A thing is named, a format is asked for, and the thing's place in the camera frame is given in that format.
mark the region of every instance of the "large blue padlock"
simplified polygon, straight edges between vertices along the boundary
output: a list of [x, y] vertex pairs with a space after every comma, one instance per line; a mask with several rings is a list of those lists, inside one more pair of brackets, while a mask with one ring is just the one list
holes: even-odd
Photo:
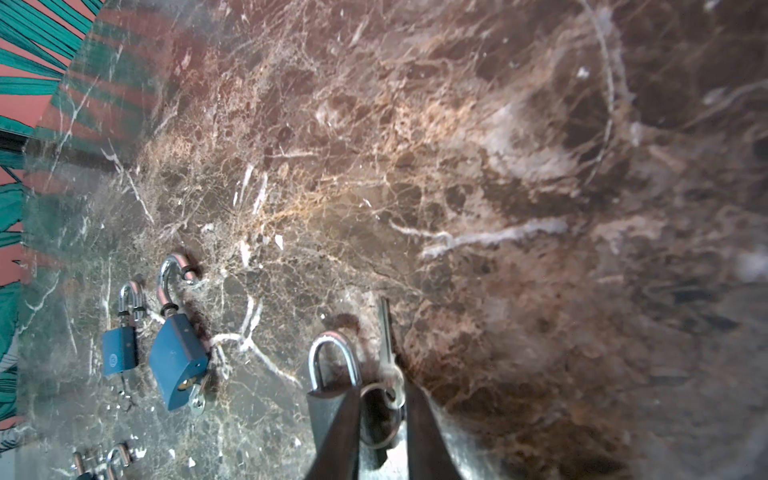
[[118, 300], [120, 326], [101, 335], [101, 353], [104, 359], [105, 376], [136, 367], [136, 332], [128, 322], [130, 315], [127, 307], [129, 294], [131, 295], [134, 319], [140, 320], [144, 316], [144, 297], [141, 292], [141, 285], [131, 280], [120, 288]]
[[163, 306], [161, 314], [165, 317], [165, 323], [152, 344], [149, 366], [168, 410], [187, 404], [190, 388], [203, 378], [208, 368], [208, 356], [203, 343], [197, 338], [187, 316], [179, 313], [178, 305], [170, 299], [168, 277], [174, 266], [179, 268], [188, 284], [197, 283], [194, 268], [179, 253], [169, 255], [157, 275], [157, 298]]

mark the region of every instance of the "polished stone surface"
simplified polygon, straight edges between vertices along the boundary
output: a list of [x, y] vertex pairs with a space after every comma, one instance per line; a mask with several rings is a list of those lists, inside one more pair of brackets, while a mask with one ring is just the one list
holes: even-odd
[[[19, 478], [115, 442], [126, 478], [301, 478], [309, 344], [370, 377], [379, 295], [468, 480], [765, 478], [767, 31], [759, 0], [107, 2], [28, 146]], [[172, 250], [199, 419], [157, 315], [130, 402], [101, 375]]]

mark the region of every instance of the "silver key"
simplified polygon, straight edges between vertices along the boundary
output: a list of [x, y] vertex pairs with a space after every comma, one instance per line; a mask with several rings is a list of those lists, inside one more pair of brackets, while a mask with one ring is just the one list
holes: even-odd
[[379, 350], [379, 378], [387, 387], [384, 403], [391, 410], [400, 410], [406, 404], [406, 378], [395, 364], [392, 350], [392, 331], [389, 325], [389, 301], [379, 298], [379, 329], [382, 343]]

